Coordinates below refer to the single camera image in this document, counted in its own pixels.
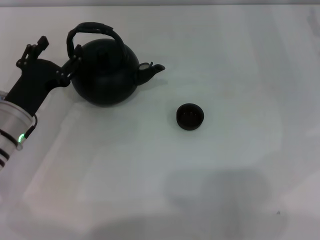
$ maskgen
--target robotic arm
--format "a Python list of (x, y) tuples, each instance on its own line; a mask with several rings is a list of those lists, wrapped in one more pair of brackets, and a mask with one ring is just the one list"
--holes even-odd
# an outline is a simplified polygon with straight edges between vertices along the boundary
[(80, 45), (62, 67), (38, 59), (48, 45), (47, 38), (42, 36), (37, 45), (26, 46), (22, 58), (16, 63), (22, 70), (21, 77), (4, 100), (0, 100), (0, 170), (15, 149), (22, 149), (21, 142), (35, 129), (38, 122), (36, 112), (48, 93), (57, 87), (67, 87), (82, 61)]

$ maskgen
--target kettle spout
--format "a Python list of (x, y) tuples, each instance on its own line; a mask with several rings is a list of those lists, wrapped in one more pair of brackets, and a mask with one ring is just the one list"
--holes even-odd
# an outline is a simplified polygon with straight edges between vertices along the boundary
[(150, 64), (149, 63), (142, 63), (138, 67), (135, 83), (138, 86), (145, 84), (150, 79), (152, 79), (154, 75), (162, 72), (165, 69), (166, 68), (160, 64), (156, 64), (153, 66), (153, 62), (151, 62)]

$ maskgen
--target black round cap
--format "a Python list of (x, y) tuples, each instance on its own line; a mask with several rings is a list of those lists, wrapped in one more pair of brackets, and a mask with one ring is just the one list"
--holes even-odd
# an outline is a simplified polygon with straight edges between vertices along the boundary
[(204, 111), (193, 103), (183, 104), (176, 111), (176, 122), (184, 130), (192, 131), (200, 127), (204, 121)]

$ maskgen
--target metal cylinder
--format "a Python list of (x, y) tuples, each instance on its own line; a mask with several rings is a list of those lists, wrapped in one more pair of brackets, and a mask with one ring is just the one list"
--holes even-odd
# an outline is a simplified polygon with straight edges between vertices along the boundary
[(0, 100), (0, 170), (18, 147), (18, 140), (33, 122), (32, 116), (21, 107)]

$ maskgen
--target kettle handle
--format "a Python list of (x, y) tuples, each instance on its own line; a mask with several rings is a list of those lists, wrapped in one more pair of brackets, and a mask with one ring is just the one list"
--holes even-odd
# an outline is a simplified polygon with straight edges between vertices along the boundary
[(112, 37), (122, 51), (123, 59), (127, 59), (127, 49), (121, 37), (113, 31), (113, 28), (98, 22), (83, 22), (72, 29), (66, 38), (66, 50), (71, 59), (74, 55), (74, 37), (77, 33), (104, 34)]

